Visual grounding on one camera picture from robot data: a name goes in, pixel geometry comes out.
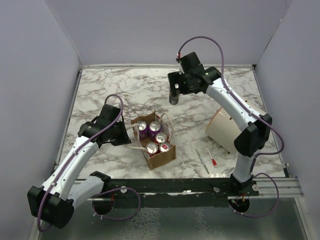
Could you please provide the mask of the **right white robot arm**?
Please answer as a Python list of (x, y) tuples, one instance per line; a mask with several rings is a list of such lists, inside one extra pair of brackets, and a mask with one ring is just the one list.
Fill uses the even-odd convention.
[(214, 99), (234, 120), (240, 134), (233, 142), (237, 160), (231, 175), (234, 180), (230, 182), (229, 189), (236, 196), (242, 195), (252, 178), (254, 157), (269, 139), (272, 117), (267, 113), (261, 115), (240, 99), (215, 67), (196, 67), (187, 73), (171, 72), (167, 77), (170, 104), (176, 105), (180, 95), (202, 92)]

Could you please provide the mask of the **red cola can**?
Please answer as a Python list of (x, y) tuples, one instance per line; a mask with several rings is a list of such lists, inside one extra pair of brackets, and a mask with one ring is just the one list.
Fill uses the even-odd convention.
[(168, 136), (164, 132), (159, 132), (155, 135), (155, 142), (157, 144), (165, 143), (168, 140)]

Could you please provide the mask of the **brown canvas bag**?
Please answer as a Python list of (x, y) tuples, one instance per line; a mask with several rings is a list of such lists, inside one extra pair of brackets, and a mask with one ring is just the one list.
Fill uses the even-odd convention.
[(169, 113), (158, 115), (155, 111), (130, 121), (137, 140), (137, 150), (142, 151), (150, 170), (176, 159), (176, 145), (172, 142), (174, 124)]

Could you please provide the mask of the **black beverage can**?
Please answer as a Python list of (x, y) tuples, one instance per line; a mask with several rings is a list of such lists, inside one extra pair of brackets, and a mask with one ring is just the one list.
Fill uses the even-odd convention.
[(170, 88), (169, 90), (169, 103), (171, 105), (177, 105), (179, 102), (180, 91), (178, 88)]

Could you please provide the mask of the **silver red beverage can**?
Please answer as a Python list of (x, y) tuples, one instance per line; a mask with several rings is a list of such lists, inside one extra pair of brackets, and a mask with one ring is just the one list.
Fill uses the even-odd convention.
[(159, 145), (159, 151), (161, 153), (168, 152), (172, 148), (172, 145), (169, 142), (163, 142)]

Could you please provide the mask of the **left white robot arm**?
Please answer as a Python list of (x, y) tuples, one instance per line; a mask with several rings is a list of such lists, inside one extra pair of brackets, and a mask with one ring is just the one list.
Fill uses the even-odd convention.
[(31, 214), (37, 218), (37, 228), (44, 232), (42, 223), (64, 228), (74, 211), (90, 197), (106, 197), (111, 190), (109, 176), (94, 172), (80, 185), (74, 182), (88, 160), (103, 144), (121, 146), (131, 143), (123, 121), (110, 122), (98, 119), (80, 127), (78, 137), (58, 168), (40, 187), (32, 186), (27, 192)]

